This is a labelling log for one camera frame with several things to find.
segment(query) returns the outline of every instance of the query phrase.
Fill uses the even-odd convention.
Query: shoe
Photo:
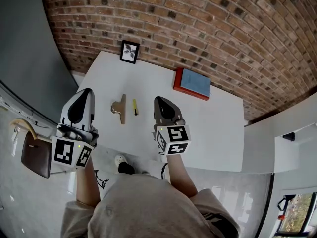
[[[114,158],[114,162],[115,165],[117,166],[117,168],[119,168],[119,164],[122,162],[127,162],[127,159],[122,155],[122,154],[118,154],[115,158]]]

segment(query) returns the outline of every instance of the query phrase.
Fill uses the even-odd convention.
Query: red book
[[[209,100],[209,97],[207,97],[205,95],[202,95],[200,93],[196,93],[194,91],[188,90],[188,89],[180,86],[180,84],[182,82],[182,77],[183,77],[183,70],[184,70],[183,68],[177,69],[173,89],[178,91],[178,92],[186,93],[186,94],[189,94],[191,96],[197,97],[197,98],[202,99],[204,101]]]

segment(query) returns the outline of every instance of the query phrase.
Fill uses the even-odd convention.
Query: picture frame
[[[135,64],[138,57],[139,47],[139,43],[123,40],[121,45],[120,60]]]

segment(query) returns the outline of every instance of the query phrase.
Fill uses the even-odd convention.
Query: person
[[[115,157],[119,178],[101,201],[92,159],[77,170],[76,201],[68,202],[62,238],[237,238],[239,226],[210,189],[197,189],[181,155],[167,156],[170,183],[135,174]]]

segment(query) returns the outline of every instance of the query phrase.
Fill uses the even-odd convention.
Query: yellow marker
[[[137,116],[139,112],[137,109],[137,101],[135,99],[132,100],[132,108],[133,108],[134,115]]]

